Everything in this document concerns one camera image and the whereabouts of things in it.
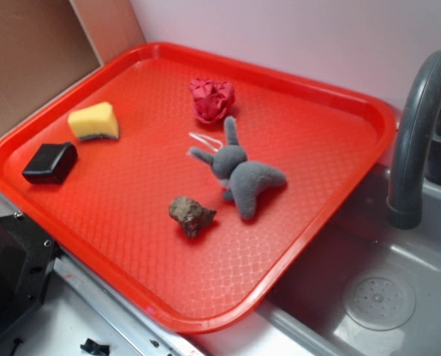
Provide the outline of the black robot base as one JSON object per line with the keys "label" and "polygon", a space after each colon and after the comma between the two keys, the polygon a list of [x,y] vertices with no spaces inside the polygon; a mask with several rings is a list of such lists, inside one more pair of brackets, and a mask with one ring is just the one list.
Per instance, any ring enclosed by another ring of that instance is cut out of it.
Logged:
{"label": "black robot base", "polygon": [[0,333],[44,303],[58,250],[29,217],[0,217]]}

